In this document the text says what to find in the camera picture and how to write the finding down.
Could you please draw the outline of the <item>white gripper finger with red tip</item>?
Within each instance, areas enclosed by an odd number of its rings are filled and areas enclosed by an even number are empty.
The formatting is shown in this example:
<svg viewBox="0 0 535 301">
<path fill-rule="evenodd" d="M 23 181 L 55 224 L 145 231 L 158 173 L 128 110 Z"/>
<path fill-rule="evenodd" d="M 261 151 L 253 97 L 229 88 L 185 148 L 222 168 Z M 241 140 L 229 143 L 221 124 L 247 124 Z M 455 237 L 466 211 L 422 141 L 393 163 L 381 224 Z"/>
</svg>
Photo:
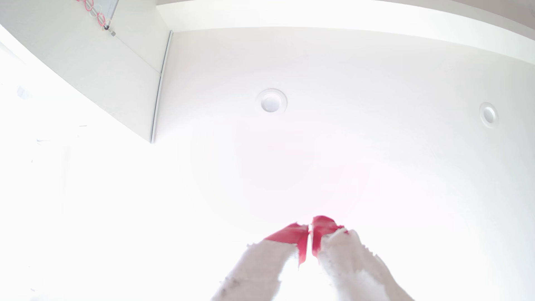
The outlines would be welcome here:
<svg viewBox="0 0 535 301">
<path fill-rule="evenodd" d="M 211 300 L 273 300 L 284 269 L 306 260 L 309 226 L 290 224 L 248 245 Z"/>
<path fill-rule="evenodd" d="M 338 300 L 414 300 L 355 230 L 327 216 L 312 219 L 312 255 L 328 276 Z"/>
</svg>

